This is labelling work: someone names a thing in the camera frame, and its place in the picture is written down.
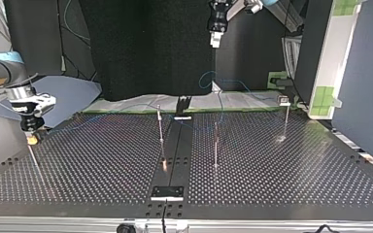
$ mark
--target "vertical pin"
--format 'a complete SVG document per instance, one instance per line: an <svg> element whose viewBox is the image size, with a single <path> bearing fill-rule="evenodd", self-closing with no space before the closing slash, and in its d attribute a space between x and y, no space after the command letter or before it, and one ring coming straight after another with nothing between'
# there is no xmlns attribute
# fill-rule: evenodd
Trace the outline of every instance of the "vertical pin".
<svg viewBox="0 0 373 233"><path fill-rule="evenodd" d="M161 116L161 113L160 113L160 105L157 105L156 109L157 109L156 114L157 114L157 117L158 117L158 124L159 124L159 142L160 142L160 146L161 146L161 156L162 156L162 158L165 158L164 149L163 149L162 116Z"/></svg>
<svg viewBox="0 0 373 233"><path fill-rule="evenodd" d="M220 142L218 124L215 122L215 144L214 144L214 163L218 167L218 143Z"/></svg>
<svg viewBox="0 0 373 233"><path fill-rule="evenodd" d="M29 149L29 153L32 157L32 161L33 161L33 164L36 166L36 167L39 167L39 164L38 164L38 161L36 160L36 157L35 157L35 153L33 152L31 146L28 145L28 149Z"/></svg>

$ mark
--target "black cable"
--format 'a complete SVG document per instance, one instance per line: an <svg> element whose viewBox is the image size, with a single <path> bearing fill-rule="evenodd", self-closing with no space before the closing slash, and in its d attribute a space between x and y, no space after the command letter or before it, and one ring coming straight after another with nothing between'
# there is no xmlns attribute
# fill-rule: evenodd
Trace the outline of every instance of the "black cable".
<svg viewBox="0 0 373 233"><path fill-rule="evenodd" d="M72 66L77 70L77 73L78 73L77 78L79 78L79 77L80 77L80 74L81 74L81 75L82 75L86 80L88 80L88 78L86 77L86 75L84 75L84 73L82 73L81 70L78 69L78 67L75 65L75 63L74 63L71 59L69 59L69 57L68 57L65 53L63 54L63 56L64 56L65 59L68 60L69 63L71 63L71 65L72 65Z"/></svg>
<svg viewBox="0 0 373 233"><path fill-rule="evenodd" d="M162 215L162 233L166 233L166 224L165 224L165 212L166 212L166 201L165 201L165 207L163 208L163 215Z"/></svg>
<svg viewBox="0 0 373 233"><path fill-rule="evenodd" d="M81 70L78 68L77 65L75 65L75 63L66 55L65 53L65 49L64 49L64 45L63 45L63 36L62 36L62 28L67 30L68 32L71 32L70 30L68 30L68 28L64 27L63 25L60 24L61 22L61 18L59 17L60 16L60 4L59 4L59 0L56 1L57 2L57 12L58 12L58 20L59 20L59 36L60 36L60 41L61 41L61 51L62 51L62 55L63 57L65 57L65 59L67 61L69 61L69 63L71 63L71 65L77 70L77 78L80 77L80 75L82 75L86 80L88 80L87 76L84 75L83 72L81 72ZM84 41L84 43L90 48L90 44L88 44L87 42ZM67 71L63 71L62 72L62 76L65 75Z"/></svg>
<svg viewBox="0 0 373 233"><path fill-rule="evenodd" d="M86 42L84 39L82 39L81 37L75 35L74 33L72 33L71 30L69 30L67 27L63 26L63 25L60 25L60 27L64 30L66 30L67 32L71 33L71 35L73 35L75 38L79 39L82 43L86 44L90 49L91 49L91 46L88 42Z"/></svg>
<svg viewBox="0 0 373 233"><path fill-rule="evenodd" d="M284 21L284 54L287 54L287 21L288 21L288 15L289 15L289 7L290 7L291 4L292 4L292 0L290 0L289 3L288 3L286 20ZM305 103L304 99L302 98L301 94L298 91L298 88L296 88L295 80L293 79L293 77L292 77L292 75L289 71L288 59L285 59L285 61L286 61L287 67L288 67L288 77L292 81L293 88L295 89L296 94L301 99L302 104L305 106L305 108L307 108L307 110L309 110L307 103Z"/></svg>
<svg viewBox="0 0 373 233"><path fill-rule="evenodd" d="M331 227L329 227L329 226L326 225L326 224L320 226L320 227L318 228L318 230L315 231L315 232L304 232L304 233L322 233L322 231L323 231L325 228L326 228L329 232L331 232L331 233L340 233L339 231L334 231L334 230L332 230Z"/></svg>

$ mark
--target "green tape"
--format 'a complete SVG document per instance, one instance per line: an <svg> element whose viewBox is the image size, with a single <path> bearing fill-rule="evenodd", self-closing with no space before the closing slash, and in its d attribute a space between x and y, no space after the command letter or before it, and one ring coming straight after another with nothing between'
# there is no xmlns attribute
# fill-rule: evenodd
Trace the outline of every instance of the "green tape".
<svg viewBox="0 0 373 233"><path fill-rule="evenodd" d="M285 89L284 86L276 86L275 84L271 83L271 79L273 79L273 78L286 80L287 79L287 71L269 72L268 73L268 85L266 86L268 89Z"/></svg>
<svg viewBox="0 0 373 233"><path fill-rule="evenodd" d="M357 0L335 0L333 16L352 16Z"/></svg>
<svg viewBox="0 0 373 233"><path fill-rule="evenodd" d="M333 86L317 86L310 115L328 116L334 102L333 93Z"/></svg>

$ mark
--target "black backdrop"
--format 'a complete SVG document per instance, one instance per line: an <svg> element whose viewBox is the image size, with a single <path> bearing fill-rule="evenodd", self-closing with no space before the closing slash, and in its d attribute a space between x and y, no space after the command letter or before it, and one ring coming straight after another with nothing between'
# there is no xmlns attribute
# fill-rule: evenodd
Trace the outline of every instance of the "black backdrop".
<svg viewBox="0 0 373 233"><path fill-rule="evenodd" d="M81 0L104 96L209 93L198 81L213 70L202 0Z"/></svg>
<svg viewBox="0 0 373 233"><path fill-rule="evenodd" d="M240 80L250 89L262 90L269 72L285 70L281 44L284 26L267 10L256 15L238 14L230 21L220 49L213 50L206 30L207 0L72 0L68 24L85 36L87 25L89 48L59 26L64 26L67 2L6 1L7 11L15 16L8 18L11 35L17 37L14 49L31 58L26 61L31 70L47 75L62 73L62 52L87 79L94 74L93 61L98 72L95 80L101 82L108 100L148 93L206 94L209 89L199 88L198 80L209 70L216 70L219 78ZM22 9L34 14L25 14ZM43 24L53 24L62 36L55 30L38 28ZM49 48L49 43L63 47ZM77 76L75 67L65 64L65 75ZM225 90L244 90L237 83L220 85Z"/></svg>

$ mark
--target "black metal bracket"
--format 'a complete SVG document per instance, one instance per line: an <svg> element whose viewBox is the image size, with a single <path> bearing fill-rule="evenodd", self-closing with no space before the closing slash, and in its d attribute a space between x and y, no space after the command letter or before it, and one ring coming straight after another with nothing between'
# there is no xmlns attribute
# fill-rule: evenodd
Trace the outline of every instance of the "black metal bracket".
<svg viewBox="0 0 373 233"><path fill-rule="evenodd" d="M175 119L188 119L190 116L184 113L189 108L192 97L180 96L177 102L177 111L175 113Z"/></svg>
<svg viewBox="0 0 373 233"><path fill-rule="evenodd" d="M182 186L155 186L153 194L151 195L152 201L183 201L184 188Z"/></svg>

